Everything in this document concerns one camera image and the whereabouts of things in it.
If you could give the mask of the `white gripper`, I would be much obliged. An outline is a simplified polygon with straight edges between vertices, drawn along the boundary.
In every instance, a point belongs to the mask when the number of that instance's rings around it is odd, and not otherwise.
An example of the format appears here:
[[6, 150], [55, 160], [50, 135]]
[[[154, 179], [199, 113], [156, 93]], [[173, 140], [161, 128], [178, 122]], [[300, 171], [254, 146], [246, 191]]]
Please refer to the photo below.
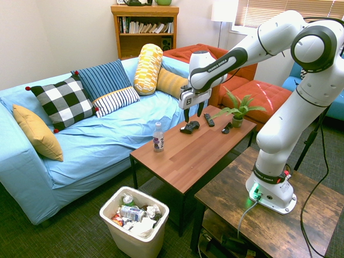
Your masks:
[[207, 90], [206, 92], [202, 93], [195, 93], [194, 89], [191, 88], [189, 90], [181, 92], [180, 99], [179, 99], [179, 107], [184, 109], [184, 118], [185, 122], [189, 122], [189, 111], [190, 107], [198, 104], [197, 110], [197, 117], [200, 117], [204, 108], [204, 101], [208, 100], [211, 97], [212, 89]]

